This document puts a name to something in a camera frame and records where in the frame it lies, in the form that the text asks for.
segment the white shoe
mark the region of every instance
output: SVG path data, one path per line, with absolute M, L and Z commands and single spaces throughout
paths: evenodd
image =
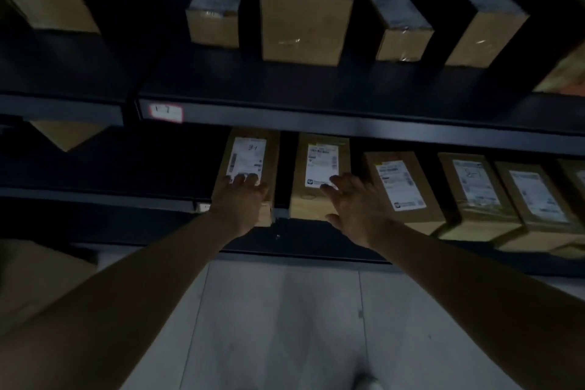
M 374 377 L 363 376 L 356 381 L 353 390 L 384 390 L 384 387 Z

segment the floor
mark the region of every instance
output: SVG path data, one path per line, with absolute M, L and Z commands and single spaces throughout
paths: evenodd
M 585 299 L 585 281 L 547 282 Z M 213 261 L 123 390 L 350 390 L 363 372 L 386 390 L 519 389 L 403 274 Z

